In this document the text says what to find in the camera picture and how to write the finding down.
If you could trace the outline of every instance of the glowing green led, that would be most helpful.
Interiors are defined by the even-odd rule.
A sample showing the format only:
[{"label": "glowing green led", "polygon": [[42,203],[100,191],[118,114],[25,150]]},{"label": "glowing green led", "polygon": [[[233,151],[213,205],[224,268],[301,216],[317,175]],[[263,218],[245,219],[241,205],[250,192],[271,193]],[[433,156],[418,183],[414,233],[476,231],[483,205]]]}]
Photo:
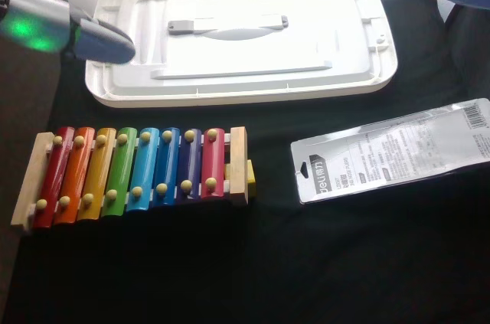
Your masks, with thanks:
[{"label": "glowing green led", "polygon": [[35,21],[32,20],[14,20],[8,26],[10,33],[15,37],[28,38],[37,33]]},{"label": "glowing green led", "polygon": [[57,50],[57,44],[46,38],[35,38],[32,41],[29,41],[26,46],[44,52],[54,52]]}]

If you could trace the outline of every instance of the colorful xylophone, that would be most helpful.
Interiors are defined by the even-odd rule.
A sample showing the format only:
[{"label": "colorful xylophone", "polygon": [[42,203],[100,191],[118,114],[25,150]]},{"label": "colorful xylophone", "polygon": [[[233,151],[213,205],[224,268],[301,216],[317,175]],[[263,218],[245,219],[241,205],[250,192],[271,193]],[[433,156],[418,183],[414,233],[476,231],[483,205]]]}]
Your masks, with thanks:
[{"label": "colorful xylophone", "polygon": [[183,136],[146,128],[139,137],[130,127],[63,127],[36,137],[11,224],[29,230],[217,199],[247,205],[254,186],[244,127]]}]

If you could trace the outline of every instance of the barcode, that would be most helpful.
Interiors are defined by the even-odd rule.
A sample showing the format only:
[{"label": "barcode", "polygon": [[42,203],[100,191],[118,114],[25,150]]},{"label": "barcode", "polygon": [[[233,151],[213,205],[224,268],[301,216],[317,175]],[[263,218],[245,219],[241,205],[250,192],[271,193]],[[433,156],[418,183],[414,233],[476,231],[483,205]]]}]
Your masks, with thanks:
[{"label": "barcode", "polygon": [[472,129],[487,126],[485,117],[480,112],[480,107],[478,104],[475,103],[472,106],[465,107],[463,109],[465,110],[465,115],[466,115],[466,119],[468,120],[468,124]]}]

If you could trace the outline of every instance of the black cloth surface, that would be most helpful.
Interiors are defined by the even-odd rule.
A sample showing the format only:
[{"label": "black cloth surface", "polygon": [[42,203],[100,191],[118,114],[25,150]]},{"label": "black cloth surface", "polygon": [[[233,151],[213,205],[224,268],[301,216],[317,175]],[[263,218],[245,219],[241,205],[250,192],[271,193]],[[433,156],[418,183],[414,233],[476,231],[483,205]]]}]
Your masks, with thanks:
[{"label": "black cloth surface", "polygon": [[436,0],[384,7],[399,67],[366,95],[117,110],[86,90],[83,63],[64,61],[49,130],[246,126],[257,198],[243,209],[193,205],[23,237],[4,323],[488,322],[486,167],[298,202],[292,141],[488,95],[470,96]]}]

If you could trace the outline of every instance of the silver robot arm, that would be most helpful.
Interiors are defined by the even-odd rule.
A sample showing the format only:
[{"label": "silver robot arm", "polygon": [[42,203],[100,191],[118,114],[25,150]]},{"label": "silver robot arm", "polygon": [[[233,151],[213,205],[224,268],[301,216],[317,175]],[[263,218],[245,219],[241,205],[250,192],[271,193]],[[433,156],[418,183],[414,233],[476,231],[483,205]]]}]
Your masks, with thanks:
[{"label": "silver robot arm", "polygon": [[81,60],[124,64],[135,55],[126,33],[64,0],[0,0],[0,35]]}]

